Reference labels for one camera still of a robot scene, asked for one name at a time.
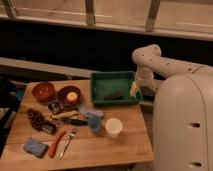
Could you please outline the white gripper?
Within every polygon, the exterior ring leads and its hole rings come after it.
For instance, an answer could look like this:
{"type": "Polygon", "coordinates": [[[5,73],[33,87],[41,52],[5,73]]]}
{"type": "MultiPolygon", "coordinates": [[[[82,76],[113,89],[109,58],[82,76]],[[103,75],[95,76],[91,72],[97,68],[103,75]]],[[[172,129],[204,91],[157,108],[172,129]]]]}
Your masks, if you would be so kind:
{"type": "Polygon", "coordinates": [[[135,81],[132,82],[130,88],[130,96],[134,97],[139,91],[139,87],[147,87],[156,92],[153,71],[146,67],[138,67],[135,73],[135,81]]]}

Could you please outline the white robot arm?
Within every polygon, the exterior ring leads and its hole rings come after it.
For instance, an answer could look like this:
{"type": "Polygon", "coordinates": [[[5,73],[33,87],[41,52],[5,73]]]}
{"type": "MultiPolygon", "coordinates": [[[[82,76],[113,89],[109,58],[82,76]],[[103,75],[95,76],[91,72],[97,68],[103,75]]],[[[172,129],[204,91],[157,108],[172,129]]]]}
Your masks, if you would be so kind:
{"type": "Polygon", "coordinates": [[[130,89],[131,97],[135,96],[141,87],[147,87],[155,93],[155,73],[165,78],[182,73],[213,76],[212,66],[162,57],[161,48],[157,44],[135,49],[132,60],[137,70],[130,89]]]}

